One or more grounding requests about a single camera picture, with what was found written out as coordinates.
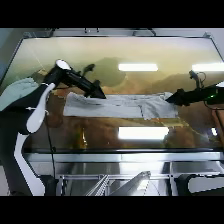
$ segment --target glass surface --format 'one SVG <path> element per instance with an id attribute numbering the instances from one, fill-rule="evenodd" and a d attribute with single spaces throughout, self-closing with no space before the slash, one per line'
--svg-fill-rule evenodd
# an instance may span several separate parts
<path id="1" fill-rule="evenodd" d="M 100 80 L 105 94 L 155 94 L 194 90 L 189 77 L 194 64 L 220 63 L 214 44 L 205 38 L 181 37 L 54 37 L 23 40 L 1 85 L 0 92 L 11 83 L 33 77 L 41 83 L 55 60 L 67 61 L 75 70 L 96 65 L 87 74 L 90 81 Z M 124 72 L 119 63 L 153 63 L 158 71 Z M 204 85 L 224 80 L 224 72 L 206 72 Z M 175 119 L 122 119 L 63 117 L 69 92 L 82 94 L 78 88 L 55 90 L 48 103 L 50 134 L 57 149 L 160 149 L 218 148 L 219 135 L 214 136 L 215 122 L 202 102 L 178 107 Z M 168 127 L 162 140 L 123 140 L 119 127 Z M 45 124 L 26 141 L 25 147 L 48 149 Z"/>

